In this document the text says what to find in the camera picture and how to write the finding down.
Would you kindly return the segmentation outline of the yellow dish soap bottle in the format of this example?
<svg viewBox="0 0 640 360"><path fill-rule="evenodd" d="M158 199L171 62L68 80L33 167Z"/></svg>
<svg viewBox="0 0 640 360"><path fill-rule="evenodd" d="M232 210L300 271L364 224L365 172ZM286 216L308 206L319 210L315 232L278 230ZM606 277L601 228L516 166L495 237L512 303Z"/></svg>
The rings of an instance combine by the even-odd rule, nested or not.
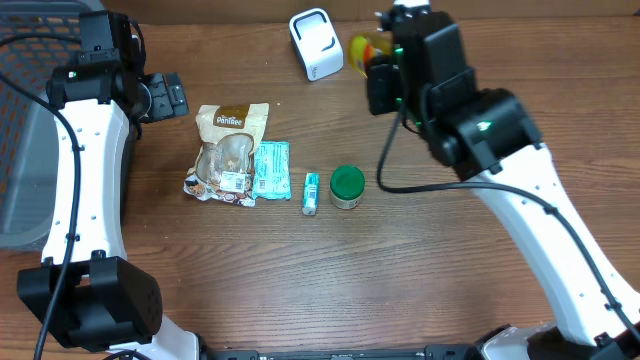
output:
<svg viewBox="0 0 640 360"><path fill-rule="evenodd" d="M391 39L380 33L358 33L349 42L347 59L349 64L364 77L372 66L391 61Z"/></svg>

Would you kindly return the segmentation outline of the brown white snack packet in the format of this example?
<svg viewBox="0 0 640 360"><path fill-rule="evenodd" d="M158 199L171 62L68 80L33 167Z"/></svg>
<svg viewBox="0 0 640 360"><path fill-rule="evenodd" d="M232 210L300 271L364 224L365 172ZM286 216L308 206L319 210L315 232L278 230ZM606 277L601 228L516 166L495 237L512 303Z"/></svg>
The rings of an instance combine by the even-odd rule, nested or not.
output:
<svg viewBox="0 0 640 360"><path fill-rule="evenodd" d="M253 207L254 155L267 127L270 105L203 105L196 115L201 147L183 182L200 201Z"/></svg>

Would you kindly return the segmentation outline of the teal white wet wipes pack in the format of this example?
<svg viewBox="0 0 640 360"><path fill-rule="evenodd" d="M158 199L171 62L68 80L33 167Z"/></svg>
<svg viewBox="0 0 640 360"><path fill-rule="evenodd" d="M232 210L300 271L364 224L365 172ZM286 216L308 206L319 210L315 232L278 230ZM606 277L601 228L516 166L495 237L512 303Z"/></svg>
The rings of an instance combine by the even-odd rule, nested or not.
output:
<svg viewBox="0 0 640 360"><path fill-rule="evenodd" d="M263 141L254 154L253 197L290 200L290 145Z"/></svg>

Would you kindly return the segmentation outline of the green lid white jar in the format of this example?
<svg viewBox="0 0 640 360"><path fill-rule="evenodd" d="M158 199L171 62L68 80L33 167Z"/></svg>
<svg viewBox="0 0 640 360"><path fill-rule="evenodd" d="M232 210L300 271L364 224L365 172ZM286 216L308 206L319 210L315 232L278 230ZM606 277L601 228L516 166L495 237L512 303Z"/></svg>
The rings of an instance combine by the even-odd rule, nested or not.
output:
<svg viewBox="0 0 640 360"><path fill-rule="evenodd" d="M357 207L366 186L364 173L354 165L342 165L334 170L330 178L330 198L340 209Z"/></svg>

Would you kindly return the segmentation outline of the teal snack packet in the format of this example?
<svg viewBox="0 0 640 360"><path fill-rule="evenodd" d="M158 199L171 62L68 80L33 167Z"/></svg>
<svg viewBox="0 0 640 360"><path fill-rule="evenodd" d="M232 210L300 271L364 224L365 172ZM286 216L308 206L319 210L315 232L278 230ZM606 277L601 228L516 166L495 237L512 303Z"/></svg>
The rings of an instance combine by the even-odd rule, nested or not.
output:
<svg viewBox="0 0 640 360"><path fill-rule="evenodd" d="M306 216L314 216L318 209L318 188L319 188L319 174L307 173L304 189L303 189L303 204L302 213Z"/></svg>

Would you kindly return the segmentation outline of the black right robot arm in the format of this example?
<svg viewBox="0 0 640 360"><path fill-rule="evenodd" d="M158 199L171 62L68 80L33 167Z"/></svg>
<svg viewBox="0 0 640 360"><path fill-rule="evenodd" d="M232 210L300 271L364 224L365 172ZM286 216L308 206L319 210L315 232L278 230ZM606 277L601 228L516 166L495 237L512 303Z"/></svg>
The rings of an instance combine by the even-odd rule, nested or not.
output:
<svg viewBox="0 0 640 360"><path fill-rule="evenodd" d="M364 64L375 115L418 134L511 236L543 288L554 319L505 326L470 359L634 359L639 294L614 268L565 192L551 152L510 91L479 89L455 21L426 1L379 15L387 50Z"/></svg>

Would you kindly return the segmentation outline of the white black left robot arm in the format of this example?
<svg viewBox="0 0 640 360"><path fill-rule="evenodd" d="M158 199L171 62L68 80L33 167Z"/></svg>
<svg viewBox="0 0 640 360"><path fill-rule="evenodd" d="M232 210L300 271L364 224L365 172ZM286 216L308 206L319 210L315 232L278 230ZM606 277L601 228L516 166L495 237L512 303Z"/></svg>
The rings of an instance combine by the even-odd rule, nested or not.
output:
<svg viewBox="0 0 640 360"><path fill-rule="evenodd" d="M55 204L38 267L19 272L19 298L64 348L110 359L204 359L204 341L163 311L159 284L131 264L122 238L123 159L142 123L188 112L175 73L118 61L54 70L42 107L58 136Z"/></svg>

